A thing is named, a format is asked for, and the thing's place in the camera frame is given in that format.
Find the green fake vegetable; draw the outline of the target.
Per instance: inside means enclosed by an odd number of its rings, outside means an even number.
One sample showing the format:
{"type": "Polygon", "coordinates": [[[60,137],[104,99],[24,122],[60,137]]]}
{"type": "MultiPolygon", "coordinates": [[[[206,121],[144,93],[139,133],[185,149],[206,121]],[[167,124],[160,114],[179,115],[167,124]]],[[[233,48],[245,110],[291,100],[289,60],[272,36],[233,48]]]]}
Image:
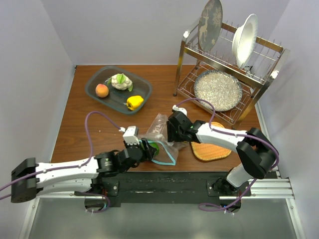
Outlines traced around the green fake vegetable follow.
{"type": "Polygon", "coordinates": [[[156,157],[160,152],[158,144],[155,142],[149,142],[149,145],[155,149],[154,157],[156,157]]]}

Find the clear zip top bag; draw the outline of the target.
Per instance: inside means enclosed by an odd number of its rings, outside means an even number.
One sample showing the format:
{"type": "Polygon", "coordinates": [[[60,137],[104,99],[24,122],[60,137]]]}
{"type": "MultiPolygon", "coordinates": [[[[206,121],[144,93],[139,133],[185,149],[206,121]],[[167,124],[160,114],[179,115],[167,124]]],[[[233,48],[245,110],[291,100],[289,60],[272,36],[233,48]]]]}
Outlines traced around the clear zip top bag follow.
{"type": "Polygon", "coordinates": [[[175,166],[179,151],[188,146],[188,142],[167,141],[167,115],[158,114],[151,126],[144,134],[139,134],[138,139],[145,138],[147,141],[155,142],[159,146],[159,154],[152,160],[158,165],[175,166]]]}

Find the yellow fake bell pepper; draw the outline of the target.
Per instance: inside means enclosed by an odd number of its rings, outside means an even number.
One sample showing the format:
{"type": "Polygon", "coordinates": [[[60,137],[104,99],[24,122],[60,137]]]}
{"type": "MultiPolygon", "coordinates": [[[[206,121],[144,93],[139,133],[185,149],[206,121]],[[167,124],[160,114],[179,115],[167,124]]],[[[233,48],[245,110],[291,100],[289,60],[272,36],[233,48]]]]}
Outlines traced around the yellow fake bell pepper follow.
{"type": "Polygon", "coordinates": [[[127,99],[126,106],[129,110],[136,110],[142,103],[144,99],[140,95],[131,96],[127,99]]]}

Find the fake brown egg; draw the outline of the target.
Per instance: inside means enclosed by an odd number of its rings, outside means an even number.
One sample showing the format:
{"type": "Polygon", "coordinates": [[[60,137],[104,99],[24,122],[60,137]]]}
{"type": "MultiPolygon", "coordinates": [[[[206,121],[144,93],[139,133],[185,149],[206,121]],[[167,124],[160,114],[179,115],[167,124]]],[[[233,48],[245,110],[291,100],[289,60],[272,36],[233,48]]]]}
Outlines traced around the fake brown egg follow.
{"type": "Polygon", "coordinates": [[[104,84],[98,84],[95,88],[95,93],[99,98],[105,98],[109,94],[109,88],[104,84]]]}

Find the white fake cauliflower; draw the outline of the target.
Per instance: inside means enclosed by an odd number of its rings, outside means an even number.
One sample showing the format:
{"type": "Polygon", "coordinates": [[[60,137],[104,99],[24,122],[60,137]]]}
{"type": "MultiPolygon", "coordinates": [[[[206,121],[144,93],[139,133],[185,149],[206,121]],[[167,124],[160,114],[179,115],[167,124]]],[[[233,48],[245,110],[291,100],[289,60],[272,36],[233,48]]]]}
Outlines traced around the white fake cauliflower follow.
{"type": "Polygon", "coordinates": [[[133,82],[124,73],[115,74],[111,76],[107,81],[107,85],[112,85],[117,90],[128,90],[131,92],[133,90],[133,82]]]}

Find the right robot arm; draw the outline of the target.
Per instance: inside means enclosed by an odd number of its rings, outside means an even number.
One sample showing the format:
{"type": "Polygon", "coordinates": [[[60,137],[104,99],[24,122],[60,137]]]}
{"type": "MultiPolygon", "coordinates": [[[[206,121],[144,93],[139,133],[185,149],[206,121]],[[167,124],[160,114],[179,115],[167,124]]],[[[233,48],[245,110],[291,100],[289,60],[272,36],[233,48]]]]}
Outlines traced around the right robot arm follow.
{"type": "Polygon", "coordinates": [[[229,196],[239,191],[250,179],[264,179],[279,161],[279,153],[257,128],[249,131],[213,126],[210,122],[192,122],[185,113],[174,111],[166,121],[169,142],[196,142],[220,146],[236,152],[241,163],[232,168],[225,178],[213,184],[229,196]]]}

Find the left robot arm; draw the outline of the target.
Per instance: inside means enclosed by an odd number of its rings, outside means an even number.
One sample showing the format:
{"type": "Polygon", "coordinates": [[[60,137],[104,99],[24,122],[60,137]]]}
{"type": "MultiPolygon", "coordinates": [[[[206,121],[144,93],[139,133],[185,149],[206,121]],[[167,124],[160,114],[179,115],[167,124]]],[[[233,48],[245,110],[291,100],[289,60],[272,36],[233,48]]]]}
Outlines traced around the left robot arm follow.
{"type": "Polygon", "coordinates": [[[39,193],[57,192],[58,183],[71,181],[80,185],[86,183],[91,195],[103,191],[103,178],[114,177],[136,168],[140,163],[152,161],[159,153],[159,147],[143,138],[138,145],[126,145],[122,151],[103,152],[88,159],[64,163],[36,163],[34,157],[25,159],[11,172],[12,203],[34,199],[39,193]]]}

